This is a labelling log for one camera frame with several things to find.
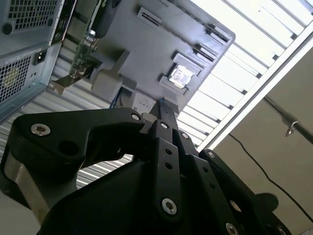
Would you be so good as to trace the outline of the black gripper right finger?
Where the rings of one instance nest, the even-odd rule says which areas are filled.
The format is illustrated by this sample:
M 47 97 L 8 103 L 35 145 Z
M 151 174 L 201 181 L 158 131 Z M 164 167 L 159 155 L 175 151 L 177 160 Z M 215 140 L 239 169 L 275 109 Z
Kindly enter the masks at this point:
M 192 233 L 290 234 L 262 196 L 253 193 L 213 151 L 197 152 L 182 131 L 176 131 L 176 146 Z

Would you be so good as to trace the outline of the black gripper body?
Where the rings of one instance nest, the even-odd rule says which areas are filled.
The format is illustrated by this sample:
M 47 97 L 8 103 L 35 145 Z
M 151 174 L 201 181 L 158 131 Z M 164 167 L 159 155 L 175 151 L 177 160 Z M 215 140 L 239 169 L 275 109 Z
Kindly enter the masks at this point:
M 220 225 L 174 160 L 131 162 L 59 201 L 43 235 L 218 235 Z

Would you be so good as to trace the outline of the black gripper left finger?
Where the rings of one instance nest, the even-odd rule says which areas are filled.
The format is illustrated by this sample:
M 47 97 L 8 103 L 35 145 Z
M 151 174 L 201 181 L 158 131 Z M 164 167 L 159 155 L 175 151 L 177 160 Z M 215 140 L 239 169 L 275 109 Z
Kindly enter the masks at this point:
M 172 142 L 177 129 L 175 112 L 164 101 L 147 114 L 113 108 L 20 116 L 4 151 L 4 192 L 45 217 L 77 190 L 80 169 L 150 152 L 152 139 Z

